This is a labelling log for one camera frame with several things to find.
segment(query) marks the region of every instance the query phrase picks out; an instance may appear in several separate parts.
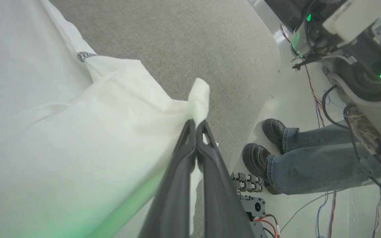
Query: white cloth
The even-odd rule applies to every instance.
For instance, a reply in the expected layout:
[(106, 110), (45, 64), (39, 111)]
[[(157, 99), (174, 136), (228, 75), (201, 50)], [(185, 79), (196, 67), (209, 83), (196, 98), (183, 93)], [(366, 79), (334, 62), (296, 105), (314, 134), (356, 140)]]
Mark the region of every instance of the white cloth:
[(0, 0), (0, 237), (86, 236), (207, 117), (203, 80), (173, 100), (139, 60), (78, 52), (94, 53), (47, 0)]

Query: gray textured surface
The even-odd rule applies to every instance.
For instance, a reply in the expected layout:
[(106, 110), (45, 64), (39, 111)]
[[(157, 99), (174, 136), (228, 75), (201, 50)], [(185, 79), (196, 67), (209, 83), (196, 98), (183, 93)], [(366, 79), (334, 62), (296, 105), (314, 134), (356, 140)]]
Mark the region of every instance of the gray textured surface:
[[(139, 59), (174, 99), (211, 88), (210, 128), (234, 165), (279, 67), (276, 42), (246, 0), (51, 0), (100, 55)], [(193, 237), (203, 233), (198, 187)]]

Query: white floor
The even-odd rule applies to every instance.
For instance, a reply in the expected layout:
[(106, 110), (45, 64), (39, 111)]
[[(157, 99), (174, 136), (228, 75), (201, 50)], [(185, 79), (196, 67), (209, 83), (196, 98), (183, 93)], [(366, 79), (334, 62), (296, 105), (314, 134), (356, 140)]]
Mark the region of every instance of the white floor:
[[(281, 54), (281, 65), (276, 82), (271, 92), (267, 96), (266, 103), (258, 118), (261, 122), (264, 119), (275, 118), (281, 120), (287, 127), (297, 127), (301, 131), (308, 131), (318, 128), (315, 103), (310, 91), (310, 85), (305, 69), (296, 72), (292, 69), (291, 59), (293, 55), (290, 51), (290, 44), (284, 39), (280, 32), (280, 20), (263, 0), (248, 0), (258, 15), (263, 19), (266, 26), (273, 34)], [(330, 87), (330, 83), (321, 71), (317, 63), (308, 66), (310, 76), (313, 81), (313, 88), (317, 97), (321, 97), (324, 90)], [(339, 106), (344, 104), (335, 94), (331, 94), (331, 100)], [(331, 105), (328, 107), (330, 116), (336, 120), (342, 119), (342, 109)], [(257, 143), (266, 147), (273, 154), (279, 154), (275, 146), (265, 137), (259, 125), (256, 125), (248, 138), (248, 143)], [(233, 172), (249, 173), (242, 160), (238, 160)], [(262, 193), (248, 193), (255, 197), (262, 197), (266, 200), (266, 212), (274, 214), (281, 227), (290, 219), (296, 210), (305, 205), (308, 201), (316, 198), (322, 193), (309, 195), (271, 195), (267, 190)], [(324, 203), (324, 199), (313, 202), (304, 208), (283, 230), (282, 237), (317, 237), (316, 235), (316, 215), (318, 207)], [(319, 219), (320, 235), (327, 237), (328, 222), (331, 212), (331, 199), (322, 209)], [(337, 195), (337, 205), (335, 220), (333, 225), (333, 237), (348, 237), (348, 192), (343, 191)]]

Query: jeans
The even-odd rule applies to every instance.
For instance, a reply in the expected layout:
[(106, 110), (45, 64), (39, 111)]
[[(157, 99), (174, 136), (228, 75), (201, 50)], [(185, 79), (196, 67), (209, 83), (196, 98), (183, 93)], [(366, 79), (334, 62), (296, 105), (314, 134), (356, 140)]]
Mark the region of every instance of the jeans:
[[(267, 177), (273, 187), (285, 194), (315, 193), (352, 188), (366, 184), (368, 176), (355, 156), (349, 130), (329, 125), (299, 132), (286, 128), (284, 155), (270, 155)], [(376, 178), (381, 166), (363, 146), (357, 145), (361, 162)]]

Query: black shoe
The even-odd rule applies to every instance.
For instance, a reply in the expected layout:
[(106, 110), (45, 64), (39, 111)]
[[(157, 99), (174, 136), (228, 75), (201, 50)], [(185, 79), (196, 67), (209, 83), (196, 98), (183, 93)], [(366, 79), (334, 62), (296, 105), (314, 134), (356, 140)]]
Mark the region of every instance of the black shoe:
[(262, 122), (261, 127), (263, 128), (266, 137), (277, 146), (280, 154), (284, 154), (283, 150), (283, 134), (286, 128), (281, 121), (276, 119), (267, 119)]
[(242, 150), (242, 158), (246, 168), (253, 175), (260, 176), (264, 180), (264, 186), (271, 194), (280, 194), (269, 183), (267, 177), (267, 159), (271, 153), (266, 148), (250, 143), (247, 144)]

